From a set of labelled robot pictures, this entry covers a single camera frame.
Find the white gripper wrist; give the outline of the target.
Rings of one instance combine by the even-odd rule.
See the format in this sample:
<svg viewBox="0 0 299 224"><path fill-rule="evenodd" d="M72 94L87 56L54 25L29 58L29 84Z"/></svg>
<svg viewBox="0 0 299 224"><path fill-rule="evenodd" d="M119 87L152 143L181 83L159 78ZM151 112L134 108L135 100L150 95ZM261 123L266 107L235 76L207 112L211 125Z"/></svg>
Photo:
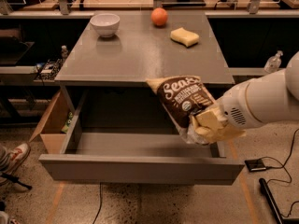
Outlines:
<svg viewBox="0 0 299 224"><path fill-rule="evenodd" d="M249 109L248 87L249 83L233 86L218 99L220 107L214 106L197 116L191 116L195 133L208 143L214 143L244 136L246 132L241 129L263 126Z"/></svg>

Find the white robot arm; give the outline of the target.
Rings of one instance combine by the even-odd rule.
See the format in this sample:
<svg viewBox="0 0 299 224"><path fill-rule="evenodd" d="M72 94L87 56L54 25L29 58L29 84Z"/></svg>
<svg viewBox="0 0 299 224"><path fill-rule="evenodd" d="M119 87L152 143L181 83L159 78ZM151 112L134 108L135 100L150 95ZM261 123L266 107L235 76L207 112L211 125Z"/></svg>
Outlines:
<svg viewBox="0 0 299 224"><path fill-rule="evenodd" d="M214 105L190 116L188 136L211 144L267 123L299 120L299 52L284 69L233 86Z"/></svg>

